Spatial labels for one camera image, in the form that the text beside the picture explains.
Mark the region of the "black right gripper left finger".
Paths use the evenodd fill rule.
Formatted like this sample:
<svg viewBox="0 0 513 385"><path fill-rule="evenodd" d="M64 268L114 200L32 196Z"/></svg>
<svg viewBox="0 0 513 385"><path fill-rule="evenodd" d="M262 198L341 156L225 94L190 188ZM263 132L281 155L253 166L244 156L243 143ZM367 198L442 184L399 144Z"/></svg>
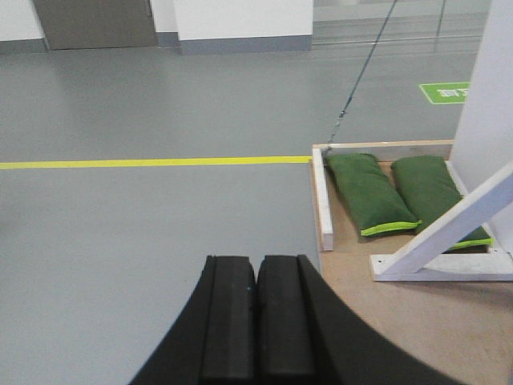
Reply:
<svg viewBox="0 0 513 385"><path fill-rule="evenodd" d="M254 384L255 277L247 257L209 256L134 384Z"/></svg>

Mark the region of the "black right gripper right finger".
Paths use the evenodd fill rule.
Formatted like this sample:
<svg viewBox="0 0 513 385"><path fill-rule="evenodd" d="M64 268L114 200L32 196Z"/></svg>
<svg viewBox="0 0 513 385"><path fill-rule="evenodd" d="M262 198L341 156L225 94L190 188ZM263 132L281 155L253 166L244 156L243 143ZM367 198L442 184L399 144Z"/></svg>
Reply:
<svg viewBox="0 0 513 385"><path fill-rule="evenodd" d="M304 256L271 255L258 280L263 384L455 384L379 334Z"/></svg>

